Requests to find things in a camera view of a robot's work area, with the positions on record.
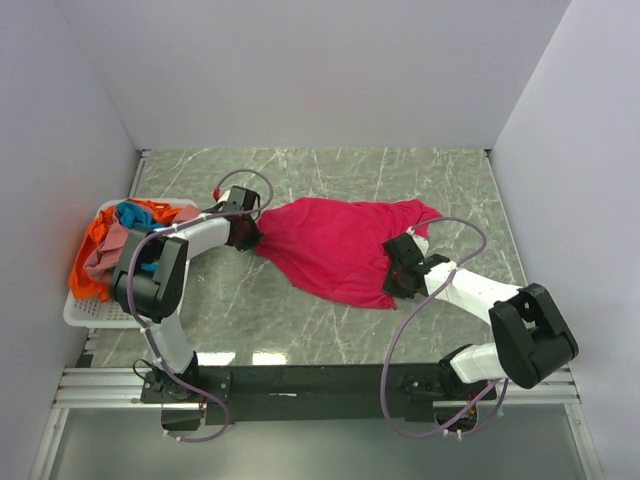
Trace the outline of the magenta t shirt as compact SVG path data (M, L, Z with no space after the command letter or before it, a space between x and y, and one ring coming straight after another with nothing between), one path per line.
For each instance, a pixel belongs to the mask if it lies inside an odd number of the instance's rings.
M441 213L418 199L393 203L303 197L266 211L255 248L290 283L325 300L364 309L394 309L383 291L390 267L383 244Z

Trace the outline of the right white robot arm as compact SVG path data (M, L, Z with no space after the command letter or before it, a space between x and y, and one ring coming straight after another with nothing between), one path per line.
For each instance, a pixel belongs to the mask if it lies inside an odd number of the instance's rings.
M447 397L460 399L474 384L496 379L531 389L578 356L578 343L544 286L504 284L443 255L427 257L408 233L383 249L390 260L385 293L433 296L491 327L491 342L462 346L438 362L439 387Z

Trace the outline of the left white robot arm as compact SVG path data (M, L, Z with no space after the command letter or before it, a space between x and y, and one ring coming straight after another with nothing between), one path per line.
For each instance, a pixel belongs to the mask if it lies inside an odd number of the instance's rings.
M204 391L197 354L179 318L187 264L218 247L254 248L262 238L254 219L261 210L257 192L233 186L219 195L213 207L186 220L129 231L112 274L110 295L134 317L152 353L146 380L150 390L179 402Z

